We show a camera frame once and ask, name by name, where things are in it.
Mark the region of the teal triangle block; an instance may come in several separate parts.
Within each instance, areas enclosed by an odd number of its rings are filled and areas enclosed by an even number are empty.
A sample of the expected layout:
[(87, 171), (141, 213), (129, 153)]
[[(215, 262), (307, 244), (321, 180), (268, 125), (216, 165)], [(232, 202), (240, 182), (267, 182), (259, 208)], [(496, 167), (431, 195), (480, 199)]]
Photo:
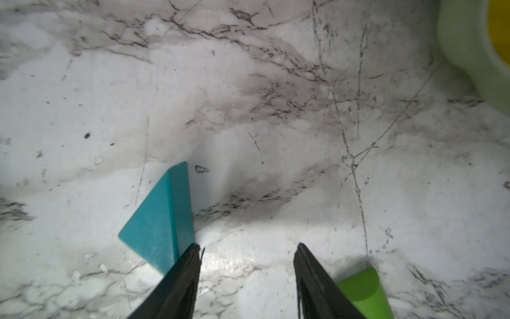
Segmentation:
[(195, 242), (187, 162), (163, 174), (119, 238), (162, 275), (170, 271)]

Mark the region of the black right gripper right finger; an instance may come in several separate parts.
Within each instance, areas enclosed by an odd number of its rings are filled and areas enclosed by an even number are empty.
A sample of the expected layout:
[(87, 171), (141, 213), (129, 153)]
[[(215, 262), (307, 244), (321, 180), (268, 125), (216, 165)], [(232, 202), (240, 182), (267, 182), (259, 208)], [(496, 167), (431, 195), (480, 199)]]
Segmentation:
[(365, 319), (303, 243), (294, 254), (294, 270), (299, 318)]

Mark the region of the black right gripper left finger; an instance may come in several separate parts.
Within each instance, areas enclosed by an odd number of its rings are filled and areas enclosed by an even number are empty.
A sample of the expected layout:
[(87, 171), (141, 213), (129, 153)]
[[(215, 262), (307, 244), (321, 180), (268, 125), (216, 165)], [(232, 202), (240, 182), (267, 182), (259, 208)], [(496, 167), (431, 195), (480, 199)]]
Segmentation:
[(201, 248), (191, 244), (129, 319), (192, 318), (201, 271)]

